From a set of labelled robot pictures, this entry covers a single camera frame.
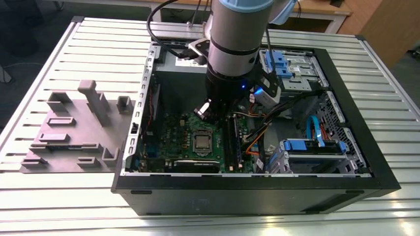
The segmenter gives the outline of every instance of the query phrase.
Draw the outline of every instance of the floor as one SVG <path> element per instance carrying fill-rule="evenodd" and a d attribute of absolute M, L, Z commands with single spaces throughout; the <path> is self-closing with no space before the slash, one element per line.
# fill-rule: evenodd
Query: floor
<path fill-rule="evenodd" d="M 19 58 L 12 56 L 0 46 L 0 64 L 3 66 L 23 62 L 43 64 L 75 15 L 98 18 L 146 20 L 150 14 L 148 8 L 130 6 L 66 3 L 64 11 L 58 12 L 52 2 L 40 1 L 39 7 L 46 23 L 35 27 L 32 32 L 38 39 L 40 49 L 32 56 Z M 3 8 L 4 6 L 2 6 L 0 2 L 0 13 L 4 11 Z M 163 19 L 171 22 L 187 22 L 192 17 L 192 13 L 194 12 L 190 10 L 178 12 L 176 10 L 166 9 Z M 19 64 L 7 69 L 7 72 L 14 77 L 14 83 L 0 84 L 0 130 L 14 114 L 40 69 L 42 66 L 36 64 Z M 392 68 L 392 73 L 414 101 L 420 105 L 420 61 L 411 58 L 410 54 L 407 54 Z"/>

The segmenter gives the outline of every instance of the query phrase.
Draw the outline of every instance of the black cable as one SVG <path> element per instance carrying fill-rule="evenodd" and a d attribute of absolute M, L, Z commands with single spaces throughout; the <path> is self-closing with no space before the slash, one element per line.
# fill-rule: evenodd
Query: black cable
<path fill-rule="evenodd" d="M 171 3 L 176 2 L 178 0 L 168 0 L 166 1 L 163 4 L 160 4 L 151 12 L 148 18 L 147 18 L 147 23 L 146 23 L 146 27 L 147 27 L 147 31 L 150 32 L 150 35 L 152 37 L 152 39 L 155 40 L 155 42 L 172 54 L 175 55 L 178 58 L 184 58 L 182 54 L 179 54 L 176 51 L 172 50 L 172 48 L 170 48 L 155 36 L 152 30 L 151 30 L 151 21 L 152 18 L 156 14 L 156 12 L 163 9 L 167 5 L 170 5 Z"/>
<path fill-rule="evenodd" d="M 206 1 L 206 7 L 204 7 L 203 14 L 202 14 L 202 23 L 204 22 L 204 15 L 206 15 L 206 11 L 208 10 L 208 6 L 210 6 L 210 0 Z"/>
<path fill-rule="evenodd" d="M 300 15 L 302 15 L 302 5 L 300 5 L 300 1 L 298 0 L 298 6 L 299 6 L 299 9 L 298 9 L 298 18 L 300 18 Z"/>
<path fill-rule="evenodd" d="M 272 119 L 286 110 L 288 110 L 290 108 L 294 107 L 294 105 L 304 98 L 311 97 L 311 96 L 318 96 L 320 94 L 323 94 L 326 90 L 320 89 L 312 92 L 306 92 L 302 93 L 300 95 L 298 95 L 295 98 L 292 98 L 290 101 L 284 102 L 284 103 L 279 103 L 274 109 L 271 110 L 271 112 L 267 114 L 267 116 L 264 117 L 263 121 L 262 121 L 262 126 L 250 134 L 248 137 L 252 137 L 255 135 L 259 135 L 266 128 L 268 127 L 270 123 L 272 122 Z"/>
<path fill-rule="evenodd" d="M 199 4 L 198 4 L 198 7 L 196 7 L 195 15 L 194 15 L 192 21 L 191 21 L 191 27 L 192 27 L 192 25 L 195 23 L 195 20 L 196 20 L 196 15 L 198 15 L 198 12 L 199 12 L 200 5 L 202 5 L 202 0 L 199 0 Z"/>
<path fill-rule="evenodd" d="M 270 59 L 271 59 L 272 73 L 276 75 L 276 62 L 275 62 L 274 50 L 271 48 L 268 25 L 266 27 L 266 36 L 267 36 L 267 45 L 268 45 L 268 53 L 270 53 Z"/>

